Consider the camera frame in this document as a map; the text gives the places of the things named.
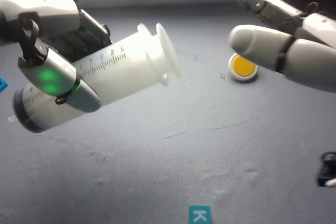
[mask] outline syringe graduation marking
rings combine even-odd
[[[120,60],[125,59],[125,58],[126,58],[126,54],[124,52],[122,52],[120,55],[117,55],[116,57],[114,57],[114,52],[113,52],[113,49],[112,49],[111,50],[111,56],[110,56],[110,58],[108,60],[106,60],[105,62],[102,61],[100,64],[97,64],[95,66],[91,66],[91,69],[89,69],[89,70],[82,70],[82,72],[80,72],[79,75],[84,80],[84,76],[87,76],[89,74],[93,74],[94,75],[95,72],[97,72],[97,71],[105,70],[105,66],[108,67],[108,66],[111,66],[112,64],[116,65]],[[44,92],[38,91],[37,93],[31,94],[26,99],[24,99],[23,103],[33,102],[36,98],[44,97],[44,95],[45,95]]]

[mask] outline black rubber plunger seal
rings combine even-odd
[[[26,108],[23,104],[23,89],[15,92],[13,98],[13,109],[17,119],[27,130],[33,133],[41,133],[45,130],[36,125],[28,116]]]

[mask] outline green light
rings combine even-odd
[[[45,69],[39,73],[38,77],[42,81],[55,81],[58,75],[50,69]]]
[[[49,84],[49,85],[42,86],[41,90],[43,92],[46,92],[47,94],[57,94],[59,91],[59,88],[56,85]]]

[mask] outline syringe barrel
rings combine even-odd
[[[144,25],[138,33],[73,63],[82,79],[98,94],[101,106],[157,83],[167,84],[167,73],[181,74],[181,66],[165,30],[156,26],[151,36]],[[13,109],[20,123],[34,133],[43,132],[85,112],[68,104],[57,105],[31,83],[16,91]]]

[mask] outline teal square with letter k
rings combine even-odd
[[[189,206],[189,224],[211,224],[210,206]]]

